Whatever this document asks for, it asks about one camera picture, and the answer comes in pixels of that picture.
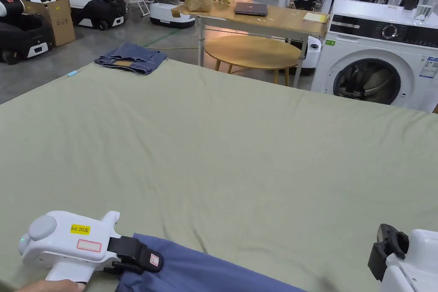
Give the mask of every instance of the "green floor line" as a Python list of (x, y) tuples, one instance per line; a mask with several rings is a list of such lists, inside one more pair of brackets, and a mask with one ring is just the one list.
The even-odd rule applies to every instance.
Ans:
[(164, 36), (162, 36), (161, 38), (158, 38), (157, 40), (153, 40), (153, 41), (151, 41), (151, 42), (149, 42), (149, 43), (146, 43), (146, 44), (143, 46), (143, 48), (148, 48), (151, 44), (154, 44), (154, 43), (156, 43), (156, 42), (158, 42), (158, 41), (161, 41), (161, 40), (163, 40), (163, 39), (166, 39), (166, 38), (170, 37), (171, 35), (174, 35), (174, 34), (180, 33), (181, 31), (183, 31), (183, 30), (182, 30), (182, 29), (179, 29), (179, 30), (172, 31), (172, 32), (170, 32), (169, 34), (164, 35)]

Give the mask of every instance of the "round wooden table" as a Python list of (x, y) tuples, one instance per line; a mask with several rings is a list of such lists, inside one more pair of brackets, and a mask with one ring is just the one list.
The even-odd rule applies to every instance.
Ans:
[(286, 86), (289, 86), (289, 68), (298, 64), (301, 51), (295, 46), (277, 39), (251, 35), (233, 35), (215, 38), (205, 43), (205, 52), (215, 58), (216, 71), (221, 62), (242, 68), (274, 71), (274, 83), (278, 84), (278, 71), (286, 71)]

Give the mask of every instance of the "red sticker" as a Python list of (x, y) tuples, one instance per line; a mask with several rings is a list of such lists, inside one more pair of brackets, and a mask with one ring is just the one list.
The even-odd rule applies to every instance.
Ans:
[(102, 249), (102, 244), (92, 241), (86, 241), (85, 239), (80, 239), (77, 241), (76, 248), (78, 248), (79, 250), (100, 252), (100, 249)]

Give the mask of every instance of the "laptop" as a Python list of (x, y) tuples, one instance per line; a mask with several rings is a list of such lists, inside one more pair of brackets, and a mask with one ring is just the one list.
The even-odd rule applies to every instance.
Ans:
[(252, 16), (268, 16), (268, 6), (264, 3), (236, 3), (236, 14)]

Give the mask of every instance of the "mattress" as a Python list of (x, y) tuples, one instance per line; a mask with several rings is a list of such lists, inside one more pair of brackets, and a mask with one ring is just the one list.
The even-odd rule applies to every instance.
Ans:
[[(312, 292), (377, 290), (381, 223), (438, 230), (438, 116), (172, 60), (86, 66), (0, 106), (1, 289), (43, 279), (18, 240), (59, 209), (121, 212), (166, 238)], [(117, 280), (96, 274), (89, 292)]]

